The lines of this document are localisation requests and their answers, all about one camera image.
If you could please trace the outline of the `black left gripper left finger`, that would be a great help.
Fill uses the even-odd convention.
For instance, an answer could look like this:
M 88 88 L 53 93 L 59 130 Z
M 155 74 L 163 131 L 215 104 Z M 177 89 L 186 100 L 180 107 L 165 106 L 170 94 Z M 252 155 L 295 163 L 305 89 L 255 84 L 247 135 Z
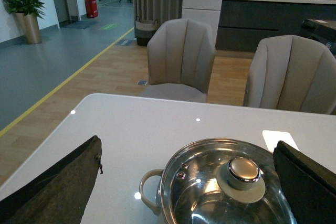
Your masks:
M 81 223 L 102 172 L 96 135 L 1 200 L 1 223 Z

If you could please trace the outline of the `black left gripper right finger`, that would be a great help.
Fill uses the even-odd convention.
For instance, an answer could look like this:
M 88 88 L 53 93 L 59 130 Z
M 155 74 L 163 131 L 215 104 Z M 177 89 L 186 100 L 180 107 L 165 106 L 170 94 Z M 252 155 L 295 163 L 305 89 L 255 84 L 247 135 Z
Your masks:
M 284 141 L 273 159 L 297 223 L 335 223 L 335 173 Z

